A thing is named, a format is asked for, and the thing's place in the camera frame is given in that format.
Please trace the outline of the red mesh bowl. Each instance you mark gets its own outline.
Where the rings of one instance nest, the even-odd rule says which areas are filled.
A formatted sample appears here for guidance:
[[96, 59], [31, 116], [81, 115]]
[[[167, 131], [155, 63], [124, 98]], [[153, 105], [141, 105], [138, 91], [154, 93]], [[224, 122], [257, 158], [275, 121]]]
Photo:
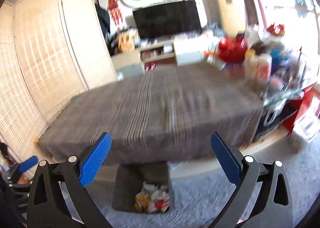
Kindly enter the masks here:
[[248, 44], [243, 35], [234, 39], [223, 37], [218, 44], [218, 49], [219, 58], [225, 63], [241, 64], [244, 62]]

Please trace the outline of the crumpled paper trash in bin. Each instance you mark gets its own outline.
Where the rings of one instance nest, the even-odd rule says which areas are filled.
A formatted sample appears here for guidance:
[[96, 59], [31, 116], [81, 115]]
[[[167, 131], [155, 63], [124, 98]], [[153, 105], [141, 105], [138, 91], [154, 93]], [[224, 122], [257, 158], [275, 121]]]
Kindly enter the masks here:
[[135, 208], [138, 212], [156, 214], [168, 212], [171, 205], [170, 188], [167, 185], [155, 185], [143, 182], [141, 191], [135, 196]]

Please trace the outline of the black television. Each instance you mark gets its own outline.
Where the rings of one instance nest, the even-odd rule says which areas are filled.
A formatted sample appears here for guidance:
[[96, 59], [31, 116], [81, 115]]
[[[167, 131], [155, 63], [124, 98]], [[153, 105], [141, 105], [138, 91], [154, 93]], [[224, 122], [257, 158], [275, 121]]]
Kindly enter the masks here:
[[156, 39], [201, 30], [199, 13], [194, 0], [140, 8], [133, 11], [133, 18], [142, 39]]

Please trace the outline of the white tv cabinet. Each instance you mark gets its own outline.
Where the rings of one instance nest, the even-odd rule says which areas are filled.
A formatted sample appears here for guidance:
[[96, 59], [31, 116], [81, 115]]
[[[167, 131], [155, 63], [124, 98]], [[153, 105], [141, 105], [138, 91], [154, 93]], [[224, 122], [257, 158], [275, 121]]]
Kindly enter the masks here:
[[114, 55], [111, 59], [117, 74], [128, 78], [142, 75], [146, 70], [161, 69], [163, 66], [199, 63], [204, 58], [204, 52], [214, 45], [214, 37], [203, 34], [154, 43]]

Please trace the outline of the grey plaid table cloth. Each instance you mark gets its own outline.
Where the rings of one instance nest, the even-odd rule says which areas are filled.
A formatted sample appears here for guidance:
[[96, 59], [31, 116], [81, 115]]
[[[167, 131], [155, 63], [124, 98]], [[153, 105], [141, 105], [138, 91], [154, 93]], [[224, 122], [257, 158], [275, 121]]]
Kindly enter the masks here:
[[63, 161], [107, 132], [107, 164], [187, 161], [209, 155], [215, 132], [228, 145], [249, 145], [262, 112], [255, 93], [213, 65], [168, 66], [72, 98], [39, 148]]

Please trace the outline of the woven folding screen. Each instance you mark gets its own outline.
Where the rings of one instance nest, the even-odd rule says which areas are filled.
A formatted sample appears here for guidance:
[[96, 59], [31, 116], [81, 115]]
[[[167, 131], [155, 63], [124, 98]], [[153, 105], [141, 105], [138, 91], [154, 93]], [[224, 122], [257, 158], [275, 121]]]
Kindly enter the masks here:
[[94, 0], [19, 0], [1, 6], [1, 141], [17, 161], [69, 100], [115, 82]]

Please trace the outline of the pink labelled white bottle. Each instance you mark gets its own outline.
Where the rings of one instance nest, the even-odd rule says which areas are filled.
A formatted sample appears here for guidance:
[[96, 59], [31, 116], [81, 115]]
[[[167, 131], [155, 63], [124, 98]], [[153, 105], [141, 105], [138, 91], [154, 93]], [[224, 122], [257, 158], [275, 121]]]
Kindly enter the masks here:
[[260, 83], [267, 84], [271, 76], [272, 57], [269, 54], [261, 54], [258, 57], [256, 77]]

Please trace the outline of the red storage box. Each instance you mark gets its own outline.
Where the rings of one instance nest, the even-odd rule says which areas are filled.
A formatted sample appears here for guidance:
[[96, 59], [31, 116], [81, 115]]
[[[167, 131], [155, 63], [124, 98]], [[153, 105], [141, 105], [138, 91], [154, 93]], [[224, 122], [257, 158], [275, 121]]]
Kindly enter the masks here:
[[297, 119], [302, 117], [306, 111], [310, 108], [313, 99], [313, 86], [309, 86], [303, 90], [304, 97], [301, 100], [295, 100], [289, 102], [289, 104], [295, 109], [295, 113], [288, 119], [283, 121], [282, 126], [289, 132], [293, 130], [294, 123]]

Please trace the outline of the white lotion bottle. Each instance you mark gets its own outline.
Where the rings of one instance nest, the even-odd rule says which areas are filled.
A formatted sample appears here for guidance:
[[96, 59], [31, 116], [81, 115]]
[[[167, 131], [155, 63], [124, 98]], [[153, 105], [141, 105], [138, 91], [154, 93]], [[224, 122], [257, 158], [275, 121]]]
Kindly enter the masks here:
[[248, 80], [252, 80], [255, 78], [257, 64], [258, 64], [258, 56], [256, 55], [255, 50], [248, 49], [245, 52], [245, 60], [244, 60], [245, 77]]

